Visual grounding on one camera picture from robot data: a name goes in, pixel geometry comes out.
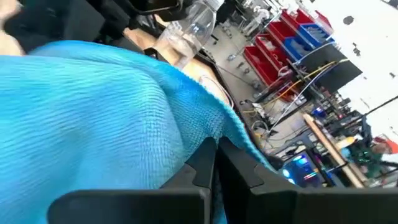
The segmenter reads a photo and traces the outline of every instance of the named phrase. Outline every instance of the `blue cloth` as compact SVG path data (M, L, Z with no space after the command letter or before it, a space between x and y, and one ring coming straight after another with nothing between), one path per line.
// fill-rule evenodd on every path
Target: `blue cloth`
M208 136L265 166L234 111L172 66L77 41L0 56L0 223L79 189L157 189Z

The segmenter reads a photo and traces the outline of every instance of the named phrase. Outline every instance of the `clear plastic bottle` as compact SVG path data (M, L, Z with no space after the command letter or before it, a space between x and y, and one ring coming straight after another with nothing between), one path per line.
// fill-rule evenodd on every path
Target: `clear plastic bottle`
M171 22L159 37L155 48L170 64L183 69L210 38L216 12L224 0L199 0L187 8L188 16Z

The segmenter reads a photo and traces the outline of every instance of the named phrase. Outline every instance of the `black cable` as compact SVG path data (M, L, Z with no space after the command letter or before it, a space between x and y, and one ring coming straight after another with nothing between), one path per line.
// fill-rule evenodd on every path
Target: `black cable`
M377 107L371 109L370 111L368 111L367 113L363 114L362 116L359 116L357 119L354 119L354 120L352 120L351 122L345 124L344 126L338 128L338 129L337 129L336 131L334 131L334 132L335 132L335 133L340 132L342 129L345 129L346 127L350 126L351 124L354 124L354 123L358 122L359 120L361 120L361 119L364 118L365 116L367 116L367 115L369 115L369 114L375 112L376 110L382 108L383 106L386 106L387 104L393 102L393 101L396 100L396 99L398 99L398 95L395 96L395 97L393 97L393 98L391 98L390 100L387 100L386 102L382 103L381 105L379 105L379 106L377 106Z
M271 146L271 149L274 149L275 147L271 144L271 142L269 142L268 139L266 139L266 143L268 143Z
M251 85L250 83L246 82L246 81L243 80L241 77L238 77L237 75L231 73L230 71L228 71L227 69L225 69L225 68L223 68L223 67L221 67L221 66L219 66L219 65L216 65L216 66L217 66L218 68L220 68L220 69L226 71L228 74L232 75L233 77L235 77L235 78L241 80L242 82L244 82L245 84L249 85L250 87L252 87L252 85Z
M272 105L271 109L269 109L265 114L270 113L270 112L272 111L272 109L274 109L275 105L276 105L276 101L275 101L274 104Z
M304 126L302 126L301 128L298 128L298 130L300 130L300 129L302 129L302 128L305 128L305 127L307 127L307 125L304 125ZM302 130L300 130L300 132L299 132L298 134L296 134L296 132L294 131L294 132L292 132L292 133L290 133L290 134L284 136L283 138L280 138L280 139L271 139L271 138L270 138L269 140L271 140L271 141L281 141L281 140L286 139L287 137L292 136L292 135L294 135L294 134L296 134L296 136L299 136L299 135L301 135L304 131L305 131L305 129L302 129Z

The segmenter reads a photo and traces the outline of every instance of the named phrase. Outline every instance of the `blue light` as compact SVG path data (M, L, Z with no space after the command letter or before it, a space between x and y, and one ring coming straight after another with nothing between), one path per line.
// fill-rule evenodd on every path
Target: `blue light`
M300 159L299 161L298 161L298 163L300 164L300 165L304 165L304 164L306 164L308 161L307 161L307 159L306 158L302 158L302 159Z
M285 177L290 177L290 173L287 170L283 169L282 173L284 174Z
M297 156L296 158L293 159L293 161L297 161L299 159L301 159L303 156Z

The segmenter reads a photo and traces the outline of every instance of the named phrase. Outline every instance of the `red plastic tray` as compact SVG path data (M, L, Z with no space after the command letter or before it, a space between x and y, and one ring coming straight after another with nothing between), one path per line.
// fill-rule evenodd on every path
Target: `red plastic tray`
M322 13L320 13L318 10L315 10L315 12L318 14L318 19L317 22L321 23L322 27L328 32L329 34L334 33L333 27L331 26L329 19L324 16Z
M300 25L302 24L314 23L314 21L309 18L303 11L301 11L301 9L297 10L296 17L290 16L284 9L282 11L282 18L283 20L291 24L296 30L299 29Z
M265 43L264 39L267 41L271 41L275 49L269 50ZM283 50L283 48L277 44L277 42L272 38L270 34L260 34L256 37L255 45L261 50L264 56L267 57L271 64L275 67L276 70L279 71L283 66L288 65L287 56Z
M296 33L284 22L271 22L268 25L268 31L272 32L274 37L280 41L280 44L283 44L286 38L294 37L296 35Z
M277 79L278 79L278 70L272 66L270 61L264 56L264 54L258 49L257 47L245 47L243 56L246 58L246 60L249 62L249 64L252 66L254 71L257 73L259 78L266 84L266 85L271 85L273 84ZM284 81L279 80L278 83L275 83L274 85L283 85ZM283 93L287 88L284 88L281 90L280 93ZM289 91L287 94L281 97L281 100L285 102L291 102L292 101L292 95L294 92Z

